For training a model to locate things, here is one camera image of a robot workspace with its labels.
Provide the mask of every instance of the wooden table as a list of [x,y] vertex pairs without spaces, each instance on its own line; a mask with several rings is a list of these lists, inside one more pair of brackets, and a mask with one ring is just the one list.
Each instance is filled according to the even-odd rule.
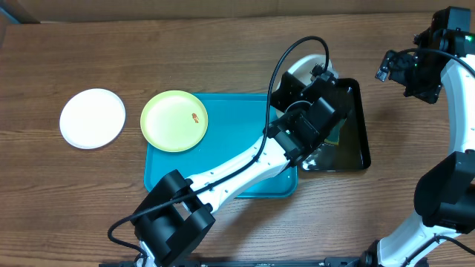
[[[342,77],[361,85],[373,164],[355,173],[301,173],[284,200],[234,200],[195,257],[303,260],[360,255],[413,210],[419,178],[448,151],[445,94],[436,105],[374,79],[389,49],[412,47],[430,13],[12,25],[0,50],[0,265],[96,266],[132,260],[108,241],[143,186],[145,103],[164,90],[263,93],[281,54],[323,37]],[[320,44],[302,45],[283,69]],[[74,94],[107,88],[125,103],[124,131],[95,151],[69,146],[59,115]],[[135,242],[130,225],[117,236]],[[461,237],[475,247],[472,236]],[[472,266],[452,244],[431,266]]]

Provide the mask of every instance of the black cable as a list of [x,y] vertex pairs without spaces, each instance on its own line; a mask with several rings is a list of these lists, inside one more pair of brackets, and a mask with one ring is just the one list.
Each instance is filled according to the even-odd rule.
[[182,196],[182,197],[178,197],[178,198],[174,198],[168,202],[165,202],[163,204],[160,204],[160,205],[156,205],[152,208],[147,208],[143,211],[139,211],[135,214],[132,214],[132,215],[129,215],[127,217],[124,217],[122,218],[121,220],[118,220],[117,222],[115,222],[108,230],[107,232],[107,236],[109,238],[110,241],[116,243],[116,244],[119,244],[119,245],[123,245],[125,247],[128,247],[128,248],[132,248],[132,249],[135,249],[137,250],[139,253],[141,253],[141,257],[143,257],[143,263],[142,263],[142,266],[145,266],[146,264],[146,260],[147,260],[147,253],[142,249],[140,248],[138,245],[134,245],[134,244],[131,244],[131,243],[128,243],[126,241],[122,241],[122,240],[119,240],[117,238],[115,238],[113,235],[112,235],[112,232],[119,226],[121,226],[122,224],[126,223],[126,222],[129,222],[129,221],[132,221],[132,220],[135,220],[135,219],[138,219],[139,217],[145,215],[145,214],[148,214],[148,213],[151,213],[153,211],[157,211],[157,210],[160,210],[162,208],[166,208],[170,205],[173,205],[173,204],[178,204],[180,202],[183,202],[185,200],[188,200],[188,199],[191,199],[192,197],[196,197],[198,194],[201,194],[203,193],[204,191],[208,191],[208,190],[211,190],[213,189],[213,187],[231,179],[232,177],[240,174],[241,172],[243,172],[244,170],[246,170],[247,168],[249,168],[251,165],[253,165],[254,163],[256,163],[259,159],[259,157],[261,156],[263,150],[264,150],[264,146],[266,145],[266,140],[267,140],[267,132],[269,130],[269,115],[270,115],[270,97],[272,95],[272,88],[274,87],[274,82],[275,82],[275,78],[277,77],[277,73],[279,71],[279,69],[281,68],[281,65],[282,63],[284,62],[285,58],[290,54],[290,52],[292,52],[292,50],[294,50],[294,48],[296,48],[297,46],[299,46],[299,44],[303,43],[303,42],[306,42],[306,41],[309,41],[309,40],[316,40],[316,41],[319,41],[323,46],[324,46],[324,49],[325,49],[325,66],[324,66],[324,70],[323,70],[323,73],[327,72],[327,69],[328,69],[328,64],[329,64],[329,61],[330,61],[330,52],[328,51],[328,46],[327,46],[327,43],[320,37],[317,37],[317,36],[307,36],[307,37],[303,37],[302,39],[296,41],[294,44],[292,44],[286,51],[285,53],[282,55],[281,59],[279,59],[277,65],[275,66],[275,69],[274,69],[274,72],[272,73],[272,76],[271,76],[271,79],[270,79],[270,82],[269,82],[269,88],[267,90],[267,103],[266,103],[266,124],[264,125],[264,133],[263,133],[263,139],[262,139],[262,143],[261,143],[261,146],[259,147],[259,150],[258,152],[255,154],[255,156],[252,157],[251,161],[249,161],[247,164],[245,164],[242,168],[239,168],[238,170],[236,170],[235,172],[217,180],[216,182],[212,182],[210,183],[209,185],[197,190],[197,191],[194,191],[190,194],[187,194],[185,196]]
[[406,261],[404,262],[404,264],[402,265],[402,267],[405,267],[405,266],[408,266],[410,264],[410,262],[412,260],[414,260],[415,257],[417,257],[417,255],[421,254],[424,250],[426,250],[430,245],[432,245],[434,242],[437,242],[439,243],[440,240],[447,240],[449,242],[452,242],[454,243],[455,245],[459,246],[461,249],[465,250],[466,252],[472,254],[475,256],[475,251],[469,247],[467,247],[466,245],[462,244],[461,242],[455,240],[454,238],[452,237],[446,237],[446,236],[442,236],[442,235],[436,235],[434,237],[432,237],[431,239],[429,239],[421,248],[419,248],[418,250],[416,250],[414,253],[412,253],[407,259]]
[[461,60],[460,58],[458,58],[458,57],[456,57],[452,54],[449,54],[449,53],[446,53],[444,51],[440,51],[440,50],[437,50],[437,49],[430,49],[430,48],[409,48],[409,49],[405,49],[405,50],[399,51],[398,53],[395,53],[393,56],[391,56],[389,61],[388,61],[388,64],[393,62],[397,57],[400,57],[403,54],[412,53],[412,52],[414,52],[414,53],[435,53],[435,54],[438,54],[440,56],[445,56],[449,59],[453,59],[456,62],[458,62],[459,64],[461,64],[466,70],[468,70],[468,72],[475,78],[475,70],[472,67],[470,67],[470,65],[467,64],[467,62],[464,62],[463,60]]
[[136,263],[136,262],[139,260],[139,258],[141,258],[141,257],[142,257],[142,254],[141,254],[141,253],[137,254],[137,255],[135,256],[134,263]]

